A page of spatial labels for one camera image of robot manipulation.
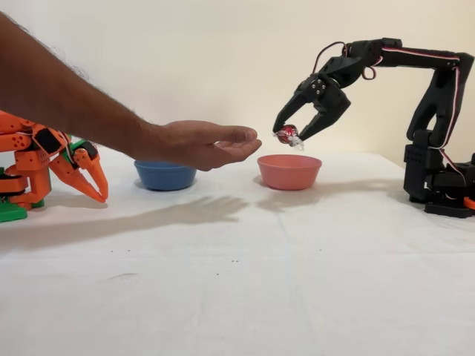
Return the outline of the person's bare hand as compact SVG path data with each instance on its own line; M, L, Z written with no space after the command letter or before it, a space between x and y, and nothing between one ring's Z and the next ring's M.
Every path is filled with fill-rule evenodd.
M244 161L261 145L262 141L252 128L205 121L176 121L167 125L148 124L135 158L162 160L210 171Z

